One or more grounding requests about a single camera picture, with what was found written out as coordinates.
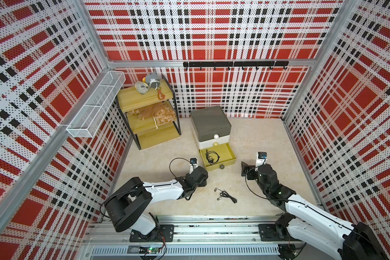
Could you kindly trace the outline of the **white drawer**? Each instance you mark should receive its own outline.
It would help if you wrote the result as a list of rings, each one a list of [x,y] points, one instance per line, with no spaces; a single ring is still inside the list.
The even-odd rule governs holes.
[[[222,144],[226,144],[228,143],[230,140],[230,136],[229,135],[225,135],[225,136],[221,136],[221,137],[213,137],[212,139],[209,139],[209,140],[206,140],[206,141],[203,141],[203,142],[198,142],[197,143],[197,147],[199,150],[203,150],[203,149],[206,149],[206,148],[210,148],[210,147],[216,147],[218,145],[222,145]]]

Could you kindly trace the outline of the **black earphones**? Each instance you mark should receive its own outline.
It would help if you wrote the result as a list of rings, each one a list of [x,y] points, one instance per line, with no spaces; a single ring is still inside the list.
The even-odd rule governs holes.
[[[216,151],[210,151],[207,149],[205,156],[206,156],[207,162],[210,165],[214,165],[214,164],[218,163],[220,160],[220,156]]]
[[[219,192],[219,197],[217,198],[218,201],[222,200],[223,198],[227,198],[229,200],[231,200],[234,204],[237,203],[237,199],[231,195],[229,195],[228,192],[226,192],[225,190],[221,190],[219,188],[215,188],[214,189],[214,192]]]

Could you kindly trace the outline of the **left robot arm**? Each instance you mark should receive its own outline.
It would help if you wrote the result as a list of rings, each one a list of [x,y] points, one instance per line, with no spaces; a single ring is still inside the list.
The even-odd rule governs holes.
[[[207,185],[208,172],[201,166],[192,167],[183,177],[169,182],[143,182],[133,177],[108,197],[103,206],[116,232],[132,230],[132,242],[168,241],[157,217],[145,214],[146,208],[166,200],[190,200],[199,187]]]

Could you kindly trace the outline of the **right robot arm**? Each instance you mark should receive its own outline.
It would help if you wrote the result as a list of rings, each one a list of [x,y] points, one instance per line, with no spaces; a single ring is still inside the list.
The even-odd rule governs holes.
[[[254,180],[261,198],[284,214],[277,220],[281,235],[303,241],[335,260],[386,260],[373,230],[365,223],[353,224],[336,217],[305,200],[278,181],[277,173],[266,163],[241,163],[241,176]]]

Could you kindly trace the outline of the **grey top drawer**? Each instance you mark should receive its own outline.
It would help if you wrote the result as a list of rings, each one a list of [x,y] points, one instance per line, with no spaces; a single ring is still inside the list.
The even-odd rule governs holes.
[[[199,142],[212,139],[215,135],[222,137],[231,133],[231,123],[221,106],[193,110],[190,117]]]

